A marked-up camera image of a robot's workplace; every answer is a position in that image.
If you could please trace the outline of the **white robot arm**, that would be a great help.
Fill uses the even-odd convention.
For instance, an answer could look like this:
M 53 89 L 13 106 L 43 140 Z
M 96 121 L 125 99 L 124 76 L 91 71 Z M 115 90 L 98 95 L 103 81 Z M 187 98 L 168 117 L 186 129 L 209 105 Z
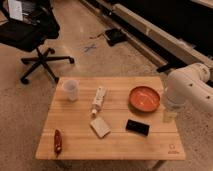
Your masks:
M 181 108 L 186 101 L 213 113 L 213 88 L 207 85 L 209 79 L 210 69 L 202 63 L 170 72 L 162 95 L 165 106 L 163 122 L 172 122 L 177 116 L 175 110 Z

